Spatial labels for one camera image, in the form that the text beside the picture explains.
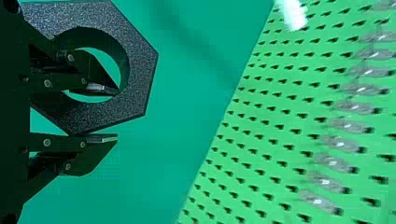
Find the screw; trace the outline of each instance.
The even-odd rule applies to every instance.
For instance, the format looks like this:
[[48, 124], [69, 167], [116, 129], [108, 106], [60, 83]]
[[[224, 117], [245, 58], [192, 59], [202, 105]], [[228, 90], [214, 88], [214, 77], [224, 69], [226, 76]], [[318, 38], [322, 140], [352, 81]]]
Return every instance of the screw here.
[[74, 60], [75, 60], [75, 58], [74, 58], [73, 54], [67, 55], [67, 61], [69, 61], [70, 63], [73, 63]]
[[49, 147], [50, 146], [50, 140], [49, 139], [44, 140], [43, 144], [44, 144], [44, 147]]
[[67, 163], [64, 165], [64, 169], [65, 169], [66, 171], [70, 170], [71, 168], [72, 168], [72, 164], [70, 164], [69, 162], [67, 162]]
[[51, 88], [52, 87], [52, 82], [50, 82], [48, 79], [44, 80], [44, 86], [46, 88]]

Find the black metal bracket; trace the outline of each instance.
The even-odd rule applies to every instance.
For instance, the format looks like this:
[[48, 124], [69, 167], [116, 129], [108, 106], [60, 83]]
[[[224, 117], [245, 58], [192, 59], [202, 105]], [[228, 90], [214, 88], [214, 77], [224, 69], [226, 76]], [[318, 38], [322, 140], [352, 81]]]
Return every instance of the black metal bracket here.
[[[93, 132], [145, 115], [158, 53], [110, 0], [0, 0], [0, 25], [0, 224], [14, 224], [23, 205], [54, 178], [88, 174], [117, 144], [116, 134]], [[120, 86], [81, 48], [112, 57]], [[64, 91], [112, 98], [84, 103]], [[30, 133], [30, 107], [67, 136]], [[30, 158], [30, 152], [37, 154]]]

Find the white cap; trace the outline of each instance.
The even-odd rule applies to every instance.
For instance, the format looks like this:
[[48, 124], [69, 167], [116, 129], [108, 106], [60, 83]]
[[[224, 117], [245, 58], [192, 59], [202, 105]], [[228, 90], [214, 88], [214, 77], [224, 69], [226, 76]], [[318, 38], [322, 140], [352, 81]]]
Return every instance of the white cap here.
[[308, 24], [307, 7], [300, 7], [299, 0], [277, 0], [277, 3], [290, 31], [300, 30]]

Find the green pegboard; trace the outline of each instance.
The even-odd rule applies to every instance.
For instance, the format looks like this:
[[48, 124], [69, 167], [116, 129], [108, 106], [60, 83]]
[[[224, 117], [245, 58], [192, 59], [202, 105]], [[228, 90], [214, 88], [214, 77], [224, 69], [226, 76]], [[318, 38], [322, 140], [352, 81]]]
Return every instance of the green pegboard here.
[[[359, 96], [355, 102], [378, 108], [359, 115], [334, 110], [349, 95], [341, 89], [353, 81], [354, 58], [372, 46], [360, 38], [395, 31], [394, 10], [366, 10], [375, 0], [303, 1], [308, 25], [286, 30], [276, 9], [270, 15], [247, 68], [227, 108], [213, 144], [191, 187], [178, 223], [356, 223], [396, 221], [395, 77], [360, 77], [389, 89], [387, 94]], [[375, 43], [375, 49], [396, 51], [396, 42]], [[369, 66], [396, 68], [395, 60], [368, 60]], [[370, 127], [368, 133], [347, 133], [330, 120], [346, 116]], [[326, 134], [358, 143], [346, 153], [320, 143]], [[320, 153], [342, 159], [350, 169], [337, 172], [314, 162]], [[344, 188], [332, 192], [308, 181], [320, 172]], [[332, 213], [302, 200], [309, 190], [334, 204]]]

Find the green wall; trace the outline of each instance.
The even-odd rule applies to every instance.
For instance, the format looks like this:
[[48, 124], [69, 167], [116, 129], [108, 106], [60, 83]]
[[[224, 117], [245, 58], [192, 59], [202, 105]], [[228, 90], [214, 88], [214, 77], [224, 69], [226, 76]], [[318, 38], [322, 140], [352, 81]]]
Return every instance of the green wall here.
[[[57, 178], [24, 206], [21, 224], [175, 223], [273, 4], [113, 2], [160, 53], [148, 113], [105, 130], [120, 142], [99, 167]], [[32, 132], [62, 133], [34, 111]]]

